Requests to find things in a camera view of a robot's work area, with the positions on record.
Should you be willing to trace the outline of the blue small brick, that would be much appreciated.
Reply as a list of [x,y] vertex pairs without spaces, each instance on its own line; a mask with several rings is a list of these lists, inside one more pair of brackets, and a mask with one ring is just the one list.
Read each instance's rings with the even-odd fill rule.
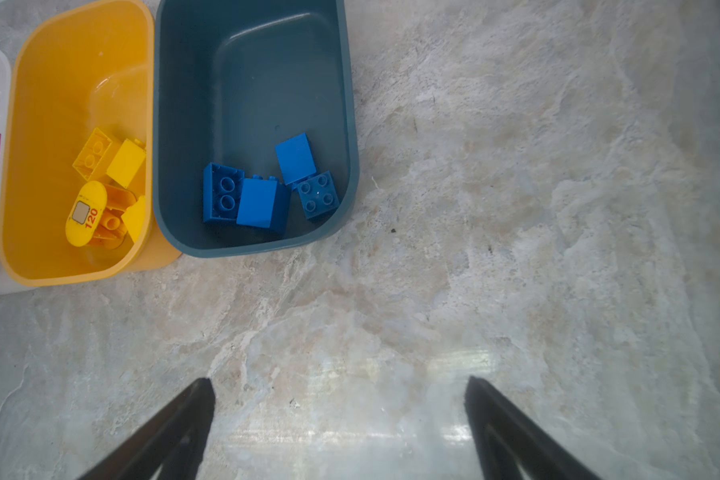
[[236,223],[245,172],[209,163],[203,171],[203,221]]

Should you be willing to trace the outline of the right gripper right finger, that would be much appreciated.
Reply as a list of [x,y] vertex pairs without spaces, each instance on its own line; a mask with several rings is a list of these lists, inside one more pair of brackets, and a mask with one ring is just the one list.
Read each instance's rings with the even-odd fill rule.
[[464,406],[484,478],[598,477],[487,380],[469,378]]

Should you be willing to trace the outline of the yellow brick studs up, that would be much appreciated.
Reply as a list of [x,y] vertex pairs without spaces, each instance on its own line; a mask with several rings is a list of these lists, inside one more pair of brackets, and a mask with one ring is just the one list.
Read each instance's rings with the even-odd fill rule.
[[119,151],[122,141],[95,127],[74,160],[73,169],[86,181],[105,181],[107,169]]

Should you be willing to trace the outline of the yellow brick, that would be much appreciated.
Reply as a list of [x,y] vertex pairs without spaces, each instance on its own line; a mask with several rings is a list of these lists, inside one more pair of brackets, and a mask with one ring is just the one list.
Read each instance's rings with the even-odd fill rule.
[[146,149],[141,141],[126,139],[108,165],[106,174],[121,187],[130,188],[142,175],[146,157]]
[[146,197],[141,195],[137,201],[126,208],[121,214],[121,220],[131,240],[136,243],[141,237],[141,232],[146,218]]

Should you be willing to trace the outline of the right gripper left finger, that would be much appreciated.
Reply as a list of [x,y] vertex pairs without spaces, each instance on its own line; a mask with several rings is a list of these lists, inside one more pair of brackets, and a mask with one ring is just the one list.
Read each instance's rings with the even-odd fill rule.
[[198,378],[84,479],[194,479],[203,460],[214,417],[215,393]]

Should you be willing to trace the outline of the dark teal plastic bin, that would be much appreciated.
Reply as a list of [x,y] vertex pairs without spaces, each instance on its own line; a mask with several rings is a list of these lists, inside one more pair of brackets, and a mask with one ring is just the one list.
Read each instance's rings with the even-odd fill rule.
[[[360,159],[345,6],[340,1],[164,1],[157,11],[153,197],[162,233],[198,258],[306,245],[347,222]],[[281,175],[279,144],[304,135],[337,207],[313,219],[289,194],[285,229],[207,222],[210,164]]]

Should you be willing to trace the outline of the yellow plastic bin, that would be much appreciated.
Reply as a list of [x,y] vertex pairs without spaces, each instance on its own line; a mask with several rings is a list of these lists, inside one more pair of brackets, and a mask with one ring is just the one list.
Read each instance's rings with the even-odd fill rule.
[[148,214],[137,240],[75,247],[64,224],[83,177],[73,163],[95,129],[153,141],[155,23],[140,1],[58,14],[24,43],[13,72],[0,185],[0,258],[27,287],[154,270],[178,250]]

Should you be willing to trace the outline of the yellow curved lego piece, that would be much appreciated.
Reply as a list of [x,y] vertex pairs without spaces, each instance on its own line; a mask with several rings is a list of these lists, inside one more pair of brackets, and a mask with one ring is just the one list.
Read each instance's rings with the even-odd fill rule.
[[87,182],[78,192],[65,223],[67,241],[75,247],[102,245],[106,240],[101,221],[107,192],[99,181]]

